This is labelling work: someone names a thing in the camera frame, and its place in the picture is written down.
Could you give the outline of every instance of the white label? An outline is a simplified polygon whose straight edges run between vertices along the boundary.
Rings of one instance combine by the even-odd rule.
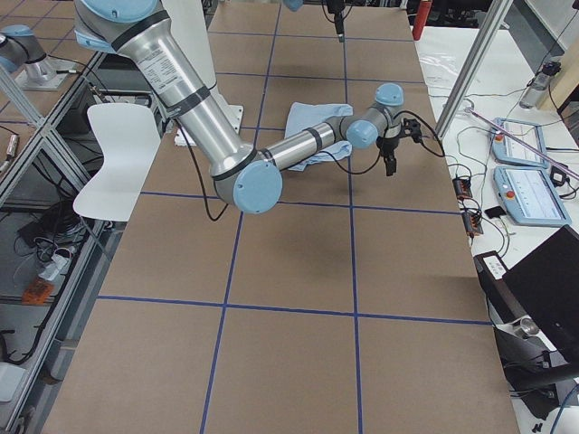
[[[161,49],[154,50],[145,59],[141,60],[138,63],[138,68],[158,94],[183,81],[179,77],[171,59]]]
[[[503,278],[503,275],[507,271],[505,270],[503,264],[500,263],[500,260],[498,260],[496,256],[487,256],[486,258],[483,258],[483,260],[485,261],[485,264],[487,264],[490,273],[496,280]]]

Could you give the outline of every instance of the cardboard tabletop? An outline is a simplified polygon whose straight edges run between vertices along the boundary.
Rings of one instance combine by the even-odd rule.
[[[225,2],[209,36],[249,143],[387,80],[433,123],[404,11],[353,8],[340,44],[318,6]],[[445,162],[397,158],[286,171],[270,212],[213,223],[166,135],[43,432],[517,433]]]

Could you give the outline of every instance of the table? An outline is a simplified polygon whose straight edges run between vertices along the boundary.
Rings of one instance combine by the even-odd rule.
[[[424,60],[426,60],[426,56],[431,56],[433,59],[446,60],[447,66],[453,65],[459,69],[466,59],[476,34],[477,30],[473,29],[426,27],[422,34],[422,39],[416,43],[416,48]],[[452,79],[452,74],[425,66],[424,62],[422,66],[424,67],[425,75],[427,75],[427,81],[430,74],[429,93],[431,94],[432,108],[435,115],[438,116],[441,113],[442,104],[446,101],[446,98],[441,96],[449,95],[450,87],[454,80]],[[535,108],[522,109],[518,106],[517,102],[522,90],[533,75],[534,72],[528,67],[525,58],[510,33],[507,30],[500,30],[467,93],[474,102],[475,109],[483,116],[487,118],[504,118],[508,115],[513,119],[535,122],[540,125],[550,124],[543,127],[548,147],[576,149],[576,143],[563,122],[557,122],[560,117],[554,111],[541,111]],[[499,198],[492,182],[492,170],[497,166],[497,163],[494,158],[489,158],[489,133],[487,131],[470,129],[461,133],[459,139],[457,139],[457,135],[467,127],[488,129],[484,123],[472,117],[459,114],[452,122],[449,132],[444,138],[444,146],[448,155],[454,156],[459,162],[468,165],[474,173],[482,172],[482,165],[464,155],[488,163],[489,174],[485,182],[483,182],[482,176],[475,177],[471,187],[475,199],[483,205],[483,209],[487,209],[499,204]],[[579,153],[577,152],[563,153],[553,151],[548,152],[548,154],[558,161],[569,165],[575,171],[579,168]],[[455,160],[448,158],[448,162],[453,164]],[[455,167],[451,168],[451,174],[455,174]],[[465,175],[465,172],[461,169],[459,175]],[[579,201],[565,201],[564,205],[573,219],[572,226],[577,231],[579,228]],[[556,231],[556,228],[519,226],[509,218],[503,218],[502,221],[510,233],[510,247],[506,253],[503,251],[503,260],[508,267],[517,264],[531,250]],[[497,229],[490,226],[487,222],[483,222],[482,227],[485,233],[482,236],[475,237],[473,240],[471,246],[473,255],[490,250],[498,250],[502,244],[502,239]],[[503,327],[500,325],[499,328],[509,330],[508,326]],[[539,335],[550,350],[555,350],[555,347],[548,342],[545,335],[542,333]],[[514,400],[513,404],[517,411],[518,424],[521,431],[525,432],[528,429],[532,429],[537,420],[530,414],[522,401]],[[558,425],[557,433],[571,434],[576,431],[579,423],[578,410],[577,408],[565,410],[564,417]],[[555,414],[556,410],[550,414],[543,430],[553,423]]]
[[[385,80],[433,120],[404,11],[354,8],[341,45],[318,7],[223,3],[210,42],[258,146],[291,102],[360,110]],[[172,141],[44,433],[517,432],[443,161],[405,142],[393,178],[312,166],[272,211],[210,223]]]

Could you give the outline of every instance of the robotic arm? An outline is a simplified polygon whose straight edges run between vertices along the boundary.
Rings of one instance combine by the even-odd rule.
[[[43,47],[25,25],[9,25],[0,31],[0,65],[10,73],[24,65],[28,80],[38,84],[56,76]]]
[[[78,42],[129,57],[138,66],[169,116],[210,161],[215,191],[244,212],[268,211],[281,195],[280,170],[339,140],[362,148],[378,140],[389,144],[392,152],[397,145],[402,127],[396,114],[403,106],[403,92],[389,83],[378,89],[375,103],[362,116],[330,118],[258,151],[227,121],[171,35],[171,19],[158,0],[75,4]]]

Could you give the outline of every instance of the water bottle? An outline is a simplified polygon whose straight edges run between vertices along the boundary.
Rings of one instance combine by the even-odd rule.
[[[518,105],[523,109],[531,109],[536,106],[537,102],[541,100],[541,97],[549,87],[549,83],[560,70],[561,62],[559,61],[552,59],[544,63],[541,71],[527,86],[527,90],[525,90],[523,98],[521,98]]]

